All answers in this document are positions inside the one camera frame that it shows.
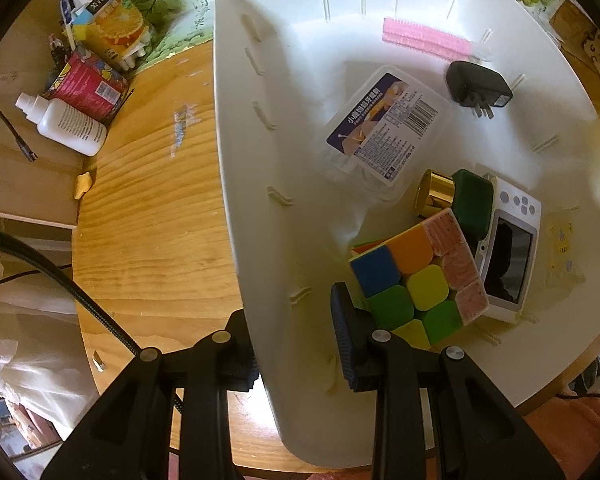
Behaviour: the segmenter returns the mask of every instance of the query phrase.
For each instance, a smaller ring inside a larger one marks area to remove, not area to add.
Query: barcode
[[[120,99],[120,92],[106,84],[104,81],[101,81],[96,88],[96,94],[110,102],[112,105],[116,104],[118,99]]]
[[[437,114],[438,111],[435,108],[426,104],[422,98],[418,98],[413,110],[407,115],[403,123],[416,132],[419,137],[422,137],[427,128],[431,126]]]

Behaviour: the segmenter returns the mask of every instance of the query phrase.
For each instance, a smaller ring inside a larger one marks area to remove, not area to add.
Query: white plastic tray
[[[385,16],[474,41],[491,29],[495,58],[488,66],[510,83],[525,74],[492,121],[453,106],[449,129],[423,157],[422,171],[489,171],[545,205],[579,206],[574,253],[587,283],[560,302],[543,303],[534,311],[537,324],[513,327],[497,348],[471,331],[456,341],[517,404],[600,332],[600,213],[587,188],[582,132],[595,113],[564,57],[521,6],[514,0],[216,0],[218,145],[240,291],[282,441],[321,466],[370,463],[374,430],[375,394],[350,392],[333,358],[331,284],[344,280],[357,292],[347,245],[410,225],[417,181],[394,208],[369,211],[314,170],[311,141],[383,64],[448,97],[447,63],[383,43]],[[557,144],[532,151],[554,134]],[[293,205],[270,199],[270,186]],[[292,304],[306,287],[312,292]]]

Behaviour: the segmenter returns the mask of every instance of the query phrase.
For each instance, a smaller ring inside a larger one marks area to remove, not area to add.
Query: wooden table
[[[74,234],[74,278],[141,347],[187,348],[224,327],[240,309],[222,204],[216,149],[212,43],[142,72],[90,160],[93,188],[83,197]],[[179,138],[174,114],[186,116]],[[102,392],[131,354],[82,308],[80,326]],[[600,336],[546,388],[528,412],[571,381],[600,353]],[[262,388],[229,394],[237,465],[290,472],[320,468],[280,442]],[[179,416],[171,433],[178,446]]]

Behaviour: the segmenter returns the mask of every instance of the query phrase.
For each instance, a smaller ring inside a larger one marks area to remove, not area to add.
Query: small yellow object
[[[413,305],[423,312],[442,303],[449,295],[445,275],[437,265],[427,266],[409,276],[407,290]]]
[[[78,175],[75,177],[75,192],[74,198],[76,200],[80,200],[81,197],[91,189],[93,186],[93,180],[91,179],[90,173],[83,173],[82,175]]]
[[[429,350],[431,348],[431,343],[424,330],[424,325],[419,319],[413,319],[407,324],[399,326],[392,332],[404,339],[412,348],[417,348],[419,350]]]

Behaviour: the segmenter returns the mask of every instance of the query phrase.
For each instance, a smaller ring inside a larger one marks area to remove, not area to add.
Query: screen
[[[484,288],[487,294],[517,303],[531,250],[531,233],[498,218]]]

